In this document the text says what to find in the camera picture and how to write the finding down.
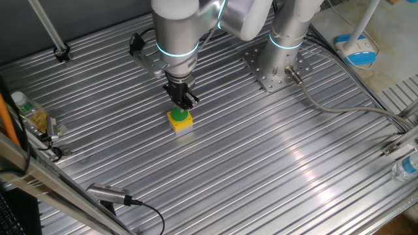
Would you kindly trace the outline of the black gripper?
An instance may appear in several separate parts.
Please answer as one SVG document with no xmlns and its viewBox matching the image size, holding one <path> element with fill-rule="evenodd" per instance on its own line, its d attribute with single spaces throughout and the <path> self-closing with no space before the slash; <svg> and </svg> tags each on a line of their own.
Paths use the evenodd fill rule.
<svg viewBox="0 0 418 235">
<path fill-rule="evenodd" d="M 180 83 L 169 80 L 169 84 L 164 85 L 163 89 L 179 109 L 190 110 L 200 101 L 198 97 L 190 93 L 194 87 L 195 80 Z"/>
</svg>

